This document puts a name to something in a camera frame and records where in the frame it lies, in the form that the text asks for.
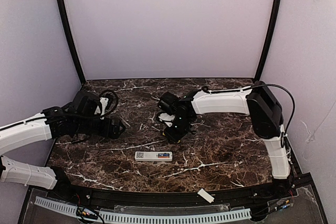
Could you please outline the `white remote control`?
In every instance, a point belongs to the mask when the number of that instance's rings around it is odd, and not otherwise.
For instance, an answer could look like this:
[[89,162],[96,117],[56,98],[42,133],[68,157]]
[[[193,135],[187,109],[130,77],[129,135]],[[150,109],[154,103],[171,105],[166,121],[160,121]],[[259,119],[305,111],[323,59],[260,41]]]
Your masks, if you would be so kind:
[[158,161],[158,153],[170,153],[173,160],[172,152],[136,152],[134,159],[138,162],[166,162]]

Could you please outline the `white battery cover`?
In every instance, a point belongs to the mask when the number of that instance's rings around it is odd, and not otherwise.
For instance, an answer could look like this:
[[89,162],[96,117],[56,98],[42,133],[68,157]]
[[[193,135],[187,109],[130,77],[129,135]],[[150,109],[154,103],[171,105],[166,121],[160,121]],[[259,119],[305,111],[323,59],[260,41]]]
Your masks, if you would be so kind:
[[206,192],[203,188],[200,189],[197,194],[201,196],[204,200],[206,200],[208,203],[213,203],[214,202],[214,197],[210,195],[208,192]]

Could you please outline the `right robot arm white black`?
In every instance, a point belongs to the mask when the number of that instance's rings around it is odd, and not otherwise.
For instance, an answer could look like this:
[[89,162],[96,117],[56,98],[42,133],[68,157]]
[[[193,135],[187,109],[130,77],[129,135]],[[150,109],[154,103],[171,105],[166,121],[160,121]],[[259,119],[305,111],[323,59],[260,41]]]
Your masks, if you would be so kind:
[[282,106],[262,81],[238,89],[210,90],[202,87],[183,97],[164,93],[158,102],[161,111],[156,119],[165,124],[163,135],[170,143],[179,143],[190,133],[198,115],[239,113],[250,116],[254,133],[260,137],[271,162],[273,184],[277,193],[287,191],[293,183],[290,148],[287,147],[288,123],[284,122]]

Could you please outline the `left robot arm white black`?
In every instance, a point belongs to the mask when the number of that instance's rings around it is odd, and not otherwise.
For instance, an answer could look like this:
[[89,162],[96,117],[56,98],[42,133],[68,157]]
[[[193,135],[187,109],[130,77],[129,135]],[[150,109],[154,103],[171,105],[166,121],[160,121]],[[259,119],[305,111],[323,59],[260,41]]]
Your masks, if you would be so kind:
[[60,167],[41,167],[8,158],[5,154],[20,147],[63,136],[101,136],[118,139],[125,131],[120,120],[109,118],[119,104],[117,94],[100,95],[79,91],[66,105],[42,110],[34,116],[1,128],[1,182],[37,186],[48,190],[71,184]]

